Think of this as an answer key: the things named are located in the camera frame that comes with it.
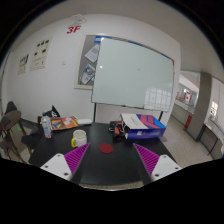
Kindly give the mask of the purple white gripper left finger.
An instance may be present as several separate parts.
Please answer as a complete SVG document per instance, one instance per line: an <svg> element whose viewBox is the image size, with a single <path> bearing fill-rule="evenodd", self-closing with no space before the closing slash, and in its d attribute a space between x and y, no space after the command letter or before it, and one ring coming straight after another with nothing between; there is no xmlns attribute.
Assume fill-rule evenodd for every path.
<svg viewBox="0 0 224 224"><path fill-rule="evenodd" d="M70 181L89 147L89 143L84 144L65 155L57 153L48 160L41 168L51 174Z"/></svg>

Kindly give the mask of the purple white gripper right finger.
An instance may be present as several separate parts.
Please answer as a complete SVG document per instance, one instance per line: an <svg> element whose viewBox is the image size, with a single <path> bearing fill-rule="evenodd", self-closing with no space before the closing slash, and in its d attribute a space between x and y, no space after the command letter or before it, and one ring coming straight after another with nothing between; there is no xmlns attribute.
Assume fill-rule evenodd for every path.
<svg viewBox="0 0 224 224"><path fill-rule="evenodd" d="M134 144L134 147L153 181L181 170L181 167L166 154L158 155L138 144Z"/></svg>

